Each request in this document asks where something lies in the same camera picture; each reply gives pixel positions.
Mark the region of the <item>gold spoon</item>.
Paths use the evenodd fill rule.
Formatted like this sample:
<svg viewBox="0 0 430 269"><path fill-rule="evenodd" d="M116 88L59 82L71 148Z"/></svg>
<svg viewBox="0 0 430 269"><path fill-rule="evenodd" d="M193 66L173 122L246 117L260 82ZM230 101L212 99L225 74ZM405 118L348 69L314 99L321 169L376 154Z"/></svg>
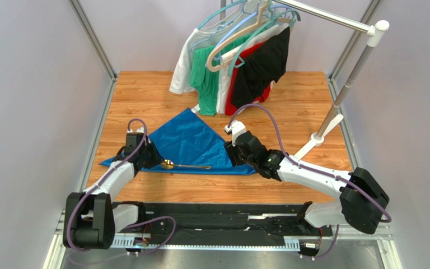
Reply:
<svg viewBox="0 0 430 269"><path fill-rule="evenodd" d="M204 166L204 165L183 165L183 164L175 164L171 160L164 160L161 163L162 168L164 169L174 169L174 168L194 168L194 169L211 169L211 166Z"/></svg>

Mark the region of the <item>blue cloth napkin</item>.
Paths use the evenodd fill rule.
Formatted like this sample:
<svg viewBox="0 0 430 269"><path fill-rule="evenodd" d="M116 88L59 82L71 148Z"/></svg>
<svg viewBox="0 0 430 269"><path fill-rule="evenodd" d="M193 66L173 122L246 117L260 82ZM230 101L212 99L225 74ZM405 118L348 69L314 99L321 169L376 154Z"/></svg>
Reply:
<svg viewBox="0 0 430 269"><path fill-rule="evenodd" d="M151 173L252 175L246 164L233 166L224 147L225 140L190 109L170 119L147 136L164 159L177 166L164 169L158 164L143 168Z"/></svg>

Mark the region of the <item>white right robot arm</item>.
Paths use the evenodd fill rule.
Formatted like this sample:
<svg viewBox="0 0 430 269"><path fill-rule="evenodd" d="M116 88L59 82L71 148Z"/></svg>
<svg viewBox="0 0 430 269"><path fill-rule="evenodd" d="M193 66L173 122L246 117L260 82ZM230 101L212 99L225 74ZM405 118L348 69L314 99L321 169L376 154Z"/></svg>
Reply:
<svg viewBox="0 0 430 269"><path fill-rule="evenodd" d="M225 132L232 136L224 147L233 166L246 164L264 178L304 185L333 198L331 202L304 204L298 217L311 226L348 224L362 233L374 234L380 223L389 220L389 196L368 170L333 170L281 150L268 150L237 120L226 125Z"/></svg>

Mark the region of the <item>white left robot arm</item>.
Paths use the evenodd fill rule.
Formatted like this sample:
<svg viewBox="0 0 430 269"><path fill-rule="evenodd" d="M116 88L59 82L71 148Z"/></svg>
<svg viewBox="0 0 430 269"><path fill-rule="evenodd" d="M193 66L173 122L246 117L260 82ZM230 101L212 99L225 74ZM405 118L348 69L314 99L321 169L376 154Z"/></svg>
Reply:
<svg viewBox="0 0 430 269"><path fill-rule="evenodd" d="M66 200L63 244L74 251L109 249L115 234L135 224L141 205L138 202L114 204L114 198L139 171L163 162L155 143L141 127L128 130L125 146L96 183Z"/></svg>

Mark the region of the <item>red t-shirt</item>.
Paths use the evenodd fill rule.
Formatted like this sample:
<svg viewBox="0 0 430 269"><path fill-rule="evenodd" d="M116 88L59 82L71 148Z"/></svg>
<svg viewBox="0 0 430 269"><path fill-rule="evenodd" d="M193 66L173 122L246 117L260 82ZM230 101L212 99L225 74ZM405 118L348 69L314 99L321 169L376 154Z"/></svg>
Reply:
<svg viewBox="0 0 430 269"><path fill-rule="evenodd" d="M231 84L226 101L225 115L233 115L236 110L243 105L250 103L265 102L273 88L274 81L267 84L263 92L255 93L255 96L250 92L250 89L244 90L247 87L244 75L238 75L239 69L233 69Z"/></svg>

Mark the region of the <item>white t-shirt left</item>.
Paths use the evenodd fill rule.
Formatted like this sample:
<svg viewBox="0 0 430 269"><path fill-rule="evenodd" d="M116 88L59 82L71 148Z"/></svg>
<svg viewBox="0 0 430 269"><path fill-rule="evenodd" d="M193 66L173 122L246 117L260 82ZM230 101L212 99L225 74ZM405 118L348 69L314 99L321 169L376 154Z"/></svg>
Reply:
<svg viewBox="0 0 430 269"><path fill-rule="evenodd" d="M204 48L213 45L216 40L215 33L220 26L204 27L201 29L194 29L190 36L182 46L179 60L176 64L169 91L174 94L183 94L192 92L195 89L190 86L190 73L193 63L193 52L191 48Z"/></svg>

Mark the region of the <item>white t-shirt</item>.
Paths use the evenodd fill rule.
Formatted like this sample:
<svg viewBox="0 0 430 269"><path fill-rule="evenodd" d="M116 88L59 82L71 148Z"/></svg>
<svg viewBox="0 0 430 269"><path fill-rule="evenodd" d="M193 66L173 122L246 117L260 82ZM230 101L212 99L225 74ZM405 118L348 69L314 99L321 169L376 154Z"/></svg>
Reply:
<svg viewBox="0 0 430 269"><path fill-rule="evenodd" d="M282 33L282 30L285 30L286 28L290 29L288 26L275 25L267 30L262 30L262 32L254 37L245 47L246 56L253 53L254 50L256 50L269 38L276 36L276 34ZM213 60L213 64L217 65L222 62L224 63L224 61L230 62L233 56L249 37L250 34L247 34L229 43L229 45L223 48L221 51L222 59ZM228 75L230 67L229 64L216 72L211 72L208 70L205 67L205 64L209 54L214 48L215 45L195 49L193 59L188 63L191 64L188 81L190 87L195 89L199 95L199 114L213 116L218 113L229 115L226 111L231 113L236 110L236 108L234 108L234 106L230 103L231 101L227 101L227 99L231 98L230 91L233 88L231 87L231 84L236 79L235 71L237 70L233 71L232 76ZM274 83L278 82L278 80L279 79L276 78L274 81L269 81L270 83L267 85L267 88L264 90L261 97L258 97L256 100L263 102L264 99L268 98L269 91L271 90Z"/></svg>
<svg viewBox="0 0 430 269"><path fill-rule="evenodd" d="M169 91L174 94L183 94L192 92L195 89L190 86L190 73L193 63L193 52L191 48L204 48L213 45L216 40L215 33L220 26L204 27L201 29L194 29L190 36L182 46L179 60L176 64Z"/></svg>

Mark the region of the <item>green t-shirt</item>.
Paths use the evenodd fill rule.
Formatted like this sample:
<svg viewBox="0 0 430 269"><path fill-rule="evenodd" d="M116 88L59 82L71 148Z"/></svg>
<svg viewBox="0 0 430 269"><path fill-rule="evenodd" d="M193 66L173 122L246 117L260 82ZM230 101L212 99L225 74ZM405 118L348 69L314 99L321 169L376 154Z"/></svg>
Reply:
<svg viewBox="0 0 430 269"><path fill-rule="evenodd" d="M190 86L198 93L199 114L214 116L225 112L225 105L231 84L229 66L211 72L205 66L207 58L216 45L197 49L194 52L190 73Z"/></svg>

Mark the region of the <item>black t-shirt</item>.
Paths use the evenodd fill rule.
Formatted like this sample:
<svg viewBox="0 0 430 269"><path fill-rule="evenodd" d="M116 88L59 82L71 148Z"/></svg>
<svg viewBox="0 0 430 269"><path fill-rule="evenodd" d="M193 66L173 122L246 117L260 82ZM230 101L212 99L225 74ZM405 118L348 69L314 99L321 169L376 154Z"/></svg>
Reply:
<svg viewBox="0 0 430 269"><path fill-rule="evenodd" d="M270 37L241 53L244 64L238 67L238 75L244 75L247 87L255 93L263 92L271 81L278 82L286 72L291 28Z"/></svg>

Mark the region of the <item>teal plastic hanger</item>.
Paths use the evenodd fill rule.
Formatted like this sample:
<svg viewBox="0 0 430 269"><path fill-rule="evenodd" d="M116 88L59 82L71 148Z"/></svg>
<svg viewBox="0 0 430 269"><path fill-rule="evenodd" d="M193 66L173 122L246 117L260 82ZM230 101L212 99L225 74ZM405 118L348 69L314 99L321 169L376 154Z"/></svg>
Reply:
<svg viewBox="0 0 430 269"><path fill-rule="evenodd" d="M285 27L281 24L282 23L271 24L267 27L260 29L259 33L253 31L236 39L233 43L226 46L221 51L220 55L217 56L219 58L219 64L214 66L221 65L222 68L225 66L229 66L228 75L232 76L233 69L235 67L240 67L241 64L244 63L243 60L239 64L236 63L237 60L241 58L241 53L245 49L251 48L256 44L264 42L270 37L281 33L281 31L285 29Z"/></svg>

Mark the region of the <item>white t-shirt middle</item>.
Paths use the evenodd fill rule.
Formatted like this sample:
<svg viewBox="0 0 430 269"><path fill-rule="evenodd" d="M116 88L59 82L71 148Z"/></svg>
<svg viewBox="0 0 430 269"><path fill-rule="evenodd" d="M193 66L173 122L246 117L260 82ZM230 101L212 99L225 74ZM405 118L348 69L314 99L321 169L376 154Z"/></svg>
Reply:
<svg viewBox="0 0 430 269"><path fill-rule="evenodd" d="M276 34L282 33L282 30L285 30L286 28L290 29L288 26L275 25L267 30L262 30L262 32L254 37L245 47L246 56L253 53L254 50L256 50L269 38L276 36ZM223 48L221 51L222 59L213 60L213 64L217 65L222 62L224 63L224 61L230 62L233 56L249 37L250 34L247 34L229 43L229 45ZM230 103L231 101L227 101L227 99L231 98L230 91L233 88L231 87L231 84L236 79L235 71L237 70L233 71L232 76L228 75L230 67L229 64L216 72L211 72L208 70L205 67L205 64L209 54L214 48L215 45L195 49L193 59L188 63L191 64L188 81L190 87L195 89L199 95L199 114L213 116L218 113L229 115L226 111L231 113L236 110L236 108L234 108L234 106ZM269 81L270 83L267 85L267 88L264 90L261 97L258 97L256 100L263 102L264 99L268 98L269 91L271 90L274 83L278 82L278 80L279 79L276 78L274 81Z"/></svg>

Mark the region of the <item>blue plastic hanger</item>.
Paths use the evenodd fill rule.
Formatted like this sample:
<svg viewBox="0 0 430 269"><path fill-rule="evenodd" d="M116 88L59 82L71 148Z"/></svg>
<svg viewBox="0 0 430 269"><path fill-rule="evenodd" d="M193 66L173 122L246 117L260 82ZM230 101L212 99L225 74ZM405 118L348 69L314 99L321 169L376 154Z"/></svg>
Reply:
<svg viewBox="0 0 430 269"><path fill-rule="evenodd" d="M193 61L195 50L216 45L234 26L249 16L241 11L233 12L213 26L194 29L187 40L189 63Z"/></svg>

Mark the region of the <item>teal hanger left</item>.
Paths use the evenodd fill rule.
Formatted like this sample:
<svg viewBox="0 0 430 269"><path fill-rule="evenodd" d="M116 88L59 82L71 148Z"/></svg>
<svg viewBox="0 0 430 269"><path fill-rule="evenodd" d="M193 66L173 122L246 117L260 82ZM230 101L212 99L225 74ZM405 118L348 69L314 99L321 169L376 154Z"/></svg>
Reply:
<svg viewBox="0 0 430 269"><path fill-rule="evenodd" d="M230 4L227 4L227 1L221 1L220 2L221 7L219 8L219 10L217 10L216 12L208 16L202 23L198 25L197 29L200 30L205 24L207 24L210 20L212 20L217 16L219 16L221 20L224 19L226 17L226 11L229 8L232 8L234 6L237 6L243 3L245 3L245 1L231 1Z"/></svg>

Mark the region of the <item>white clothes rack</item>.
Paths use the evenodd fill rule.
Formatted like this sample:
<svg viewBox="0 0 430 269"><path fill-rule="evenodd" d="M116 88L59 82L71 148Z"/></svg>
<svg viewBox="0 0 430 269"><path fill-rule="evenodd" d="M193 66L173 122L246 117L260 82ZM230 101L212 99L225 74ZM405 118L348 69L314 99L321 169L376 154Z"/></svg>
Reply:
<svg viewBox="0 0 430 269"><path fill-rule="evenodd" d="M342 68L344 67L348 57L350 56L350 51L357 44L357 41L360 39L360 36L362 34L365 34L369 37L361 56L359 57L357 63L354 65L341 91L333 101L331 108L326 115L323 123L321 124L320 128L317 132L313 133L310 136L308 142L296 152L295 158L301 159L314 147L322 145L325 140L325 136L329 134L329 132L332 131L343 120L344 116L338 113L338 110L341 107L341 104L347 96L350 88L353 86L364 64L371 55L372 51L378 46L385 32L388 31L390 24L386 20L380 20L374 25L370 24L382 1L370 1L360 21L354 21L352 19L336 15L328 11L324 11L322 9L301 3L299 1L278 1L278 3L280 3L282 7L294 8L297 11L314 15L316 17L322 18L338 25L342 25L355 31L330 75L330 79L332 81L334 81L338 77L338 75L340 75Z"/></svg>

